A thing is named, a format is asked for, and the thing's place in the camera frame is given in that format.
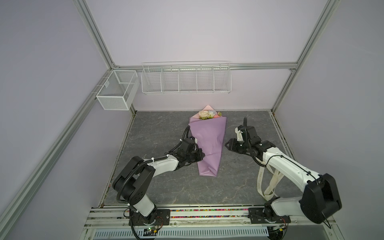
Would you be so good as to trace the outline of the pink purple wrapping paper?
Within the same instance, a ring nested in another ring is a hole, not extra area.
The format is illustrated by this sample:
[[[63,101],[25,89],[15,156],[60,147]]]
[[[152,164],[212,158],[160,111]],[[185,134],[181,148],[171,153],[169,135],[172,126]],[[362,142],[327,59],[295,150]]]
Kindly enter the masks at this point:
[[[202,110],[215,111],[210,105]],[[219,172],[227,118],[199,119],[198,113],[190,118],[189,126],[192,136],[198,140],[199,148],[205,157],[198,162],[200,176],[216,177]]]

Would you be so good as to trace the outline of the pink spray rose stem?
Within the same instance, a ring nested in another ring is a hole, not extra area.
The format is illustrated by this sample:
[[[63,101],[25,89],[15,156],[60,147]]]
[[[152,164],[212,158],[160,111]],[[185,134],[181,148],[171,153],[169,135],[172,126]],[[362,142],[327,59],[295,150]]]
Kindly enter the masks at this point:
[[[221,112],[217,112],[215,115],[214,115],[214,118],[220,118],[222,117],[222,113]]]

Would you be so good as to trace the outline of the white rose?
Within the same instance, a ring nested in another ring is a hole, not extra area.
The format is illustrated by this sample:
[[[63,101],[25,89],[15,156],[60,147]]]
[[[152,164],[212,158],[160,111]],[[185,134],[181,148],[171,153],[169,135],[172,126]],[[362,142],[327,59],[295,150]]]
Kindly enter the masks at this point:
[[[207,118],[208,118],[208,119],[212,119],[212,118],[215,117],[216,114],[217,114],[217,113],[216,113],[215,111],[208,111],[208,116],[207,116]]]

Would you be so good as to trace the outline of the cream rose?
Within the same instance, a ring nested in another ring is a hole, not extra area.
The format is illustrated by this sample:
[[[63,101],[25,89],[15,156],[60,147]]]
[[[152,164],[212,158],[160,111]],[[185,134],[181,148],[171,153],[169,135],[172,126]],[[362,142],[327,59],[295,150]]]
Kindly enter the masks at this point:
[[[199,119],[201,120],[207,120],[211,118],[211,112],[207,110],[199,111],[198,115],[199,115]]]

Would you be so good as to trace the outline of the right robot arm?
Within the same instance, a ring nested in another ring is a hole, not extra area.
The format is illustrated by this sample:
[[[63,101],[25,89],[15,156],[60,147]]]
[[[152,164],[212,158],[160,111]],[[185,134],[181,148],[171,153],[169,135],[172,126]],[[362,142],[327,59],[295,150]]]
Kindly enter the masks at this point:
[[[230,139],[225,146],[231,152],[251,157],[259,165],[257,189],[266,200],[264,208],[250,212],[249,218],[259,217],[273,224],[288,217],[306,217],[315,224],[321,224],[342,209],[334,177],[310,170],[284,154],[270,141],[263,141],[256,129],[248,125],[246,118],[235,132],[236,138]],[[299,188],[301,196],[277,196],[275,188],[283,177]]]

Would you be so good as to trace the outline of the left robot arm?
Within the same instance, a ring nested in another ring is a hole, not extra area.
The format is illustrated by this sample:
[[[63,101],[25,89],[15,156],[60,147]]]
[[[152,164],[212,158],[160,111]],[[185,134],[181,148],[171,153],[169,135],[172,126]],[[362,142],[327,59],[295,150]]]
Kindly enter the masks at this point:
[[[151,159],[132,157],[117,175],[112,184],[116,201],[129,207],[131,218],[138,218],[144,225],[154,224],[160,216],[157,206],[147,195],[153,178],[203,160],[205,154],[190,131],[191,127],[187,126],[179,143],[164,156]]]

